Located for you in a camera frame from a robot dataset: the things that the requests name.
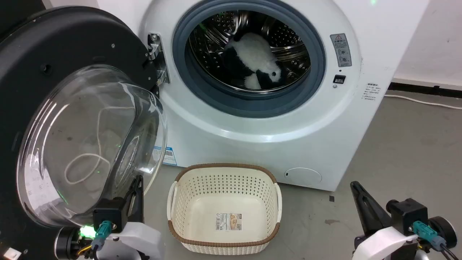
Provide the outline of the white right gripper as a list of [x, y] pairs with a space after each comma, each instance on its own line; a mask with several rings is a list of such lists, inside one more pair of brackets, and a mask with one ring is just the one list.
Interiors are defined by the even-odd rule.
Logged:
[[369, 237], [356, 248], [354, 260], [382, 260], [418, 238], [416, 234], [406, 236], [391, 227], [391, 216], [358, 181], [351, 182], [350, 188], [364, 235]]

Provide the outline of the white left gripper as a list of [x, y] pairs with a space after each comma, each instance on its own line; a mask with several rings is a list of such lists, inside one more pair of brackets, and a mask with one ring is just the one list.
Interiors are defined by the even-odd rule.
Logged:
[[109, 235], [103, 246], [104, 260], [163, 260], [165, 243], [161, 233], [144, 224], [143, 176], [135, 178], [134, 188], [124, 196], [123, 221], [120, 233]]

